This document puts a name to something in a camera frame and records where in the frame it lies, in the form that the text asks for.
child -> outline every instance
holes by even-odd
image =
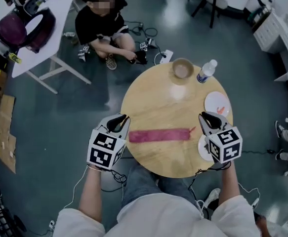
[[[89,44],[110,70],[116,69],[113,54],[127,60],[136,58],[135,42],[128,33],[120,10],[127,6],[125,0],[82,0],[86,3],[76,18],[76,32],[81,44]],[[110,45],[111,40],[118,48]]]

bowl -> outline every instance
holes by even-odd
[[[176,77],[185,79],[193,74],[194,66],[189,60],[179,58],[172,63],[172,71]]]

cardboard sheet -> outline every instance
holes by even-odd
[[[0,99],[0,159],[15,173],[16,138],[10,134],[15,98],[3,95]]]

white desk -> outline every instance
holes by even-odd
[[[13,78],[18,77],[23,73],[27,73],[30,77],[38,81],[41,85],[43,85],[55,94],[57,94],[58,92],[52,87],[48,86],[45,82],[43,82],[43,80],[66,70],[74,74],[81,80],[85,81],[86,83],[91,84],[91,82],[87,78],[82,76],[80,73],[78,73],[76,70],[74,70],[72,67],[70,67],[68,64],[66,64],[64,61],[62,61],[56,56],[60,47],[61,37],[72,1],[73,0],[48,0],[40,6],[40,9],[49,7],[49,9],[54,14],[56,18],[54,32],[47,44],[40,49],[39,53],[35,54],[32,51],[28,50],[26,47],[23,47],[19,50],[18,57],[22,59],[22,63],[15,63],[12,72]],[[47,60],[48,58],[52,60],[52,63],[55,62],[61,67],[54,70],[51,69],[51,71],[49,71],[47,74],[40,77],[35,76],[30,71],[30,69]]]
[[[287,72],[275,81],[288,80],[288,27],[275,13],[263,22],[253,34],[262,51],[280,53]]]

person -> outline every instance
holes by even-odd
[[[130,169],[117,224],[101,224],[101,172],[88,170],[79,209],[59,212],[54,237],[260,237],[252,207],[240,195],[235,165],[222,170],[219,206],[202,218],[182,179],[157,176],[139,164]]]
[[[213,211],[218,208],[220,191],[220,188],[216,188],[209,193],[204,202],[205,208]],[[264,216],[259,215],[256,212],[253,213],[256,225],[261,232],[261,237],[288,237],[288,231],[286,229],[275,223],[267,221]]]
[[[279,124],[278,121],[275,121],[275,128],[278,138],[283,138],[285,141],[288,142],[288,130],[286,130],[283,126]],[[276,154],[276,160],[287,160],[288,161],[288,153],[284,152],[283,149],[281,149]]]
[[[82,0],[86,6],[79,11],[75,25],[81,45],[89,44],[97,55],[106,60],[110,70],[117,67],[113,54],[131,61],[136,58],[135,42],[128,33],[120,10],[125,0]],[[111,40],[117,47],[110,45]]]

